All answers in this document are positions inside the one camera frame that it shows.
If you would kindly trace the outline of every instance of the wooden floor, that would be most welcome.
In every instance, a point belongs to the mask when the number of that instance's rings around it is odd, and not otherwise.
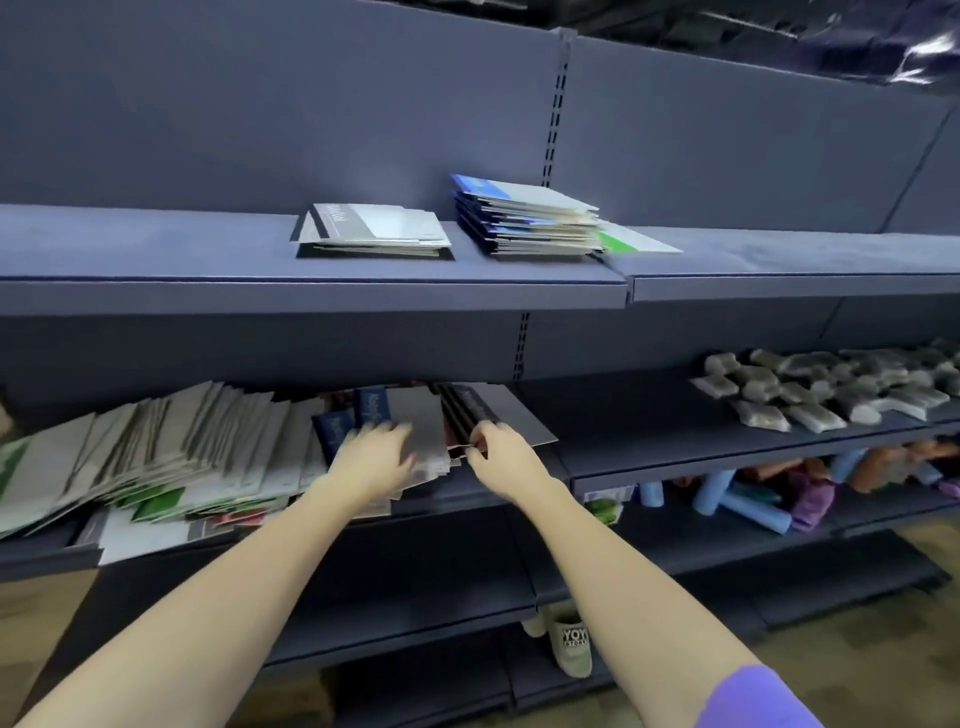
[[[827,728],[960,728],[960,520],[927,522],[900,534],[956,581],[935,595],[894,595],[789,627],[756,646],[760,659]],[[11,725],[93,576],[84,571],[0,586],[0,728]],[[284,714],[281,695],[269,700],[271,718]],[[302,713],[313,700],[302,681],[290,695],[288,715]],[[462,728],[640,725],[614,689],[519,716],[484,716]]]

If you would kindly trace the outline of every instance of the metal shelving unit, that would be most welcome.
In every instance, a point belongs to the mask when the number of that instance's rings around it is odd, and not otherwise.
[[[749,429],[682,369],[715,348],[960,335],[957,238],[915,234],[960,235],[949,99],[367,0],[8,15],[0,387],[27,427],[206,378],[512,381],[577,495],[960,432],[960,400],[926,423]],[[444,223],[453,260],[294,258],[293,213],[313,202],[450,219],[450,172],[550,185],[684,253],[495,260]],[[615,530],[751,639],[937,583],[889,528],[957,509],[927,489],[842,490],[820,529],[780,537],[670,492]],[[574,682],[524,642],[515,622],[568,591],[467,466],[395,515],[338,539],[266,670],[341,665],[339,719],[365,728],[610,681],[599,657]],[[0,579],[94,566],[72,546],[85,517],[0,542]],[[231,543],[102,569],[32,700]]]

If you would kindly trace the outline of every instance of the sneaker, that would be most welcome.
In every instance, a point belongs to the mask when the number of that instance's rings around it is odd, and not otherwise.
[[[530,637],[536,639],[546,634],[546,619],[543,618],[543,612],[538,609],[537,615],[532,619],[525,619],[520,623],[523,631]]]
[[[584,679],[593,671],[590,635],[573,601],[551,604],[544,609],[550,647],[557,665],[570,677]]]

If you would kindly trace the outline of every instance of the purple item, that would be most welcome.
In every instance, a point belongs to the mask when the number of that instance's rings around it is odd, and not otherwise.
[[[947,477],[937,483],[937,490],[947,497],[960,500],[960,480],[955,477]]]
[[[694,728],[824,728],[778,675],[747,665],[713,689]]]
[[[817,480],[803,471],[787,474],[790,485],[797,491],[797,502],[790,514],[798,531],[812,531],[827,514],[836,496],[836,485],[831,480]]]

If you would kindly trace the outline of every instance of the stack of notebooks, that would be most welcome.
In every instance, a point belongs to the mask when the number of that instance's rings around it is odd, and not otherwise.
[[[597,208],[549,187],[452,175],[457,221],[491,255],[600,252]]]
[[[169,397],[89,414],[0,447],[0,538],[29,535],[92,500],[102,509],[76,545],[108,564],[273,518],[326,473],[347,433],[410,423],[417,466],[358,519],[389,516],[402,492],[461,465],[483,419],[532,446],[556,438],[505,386],[365,387],[300,400],[205,382]]]
[[[397,205],[312,205],[298,218],[291,240],[297,257],[451,257],[450,241],[433,212]]]

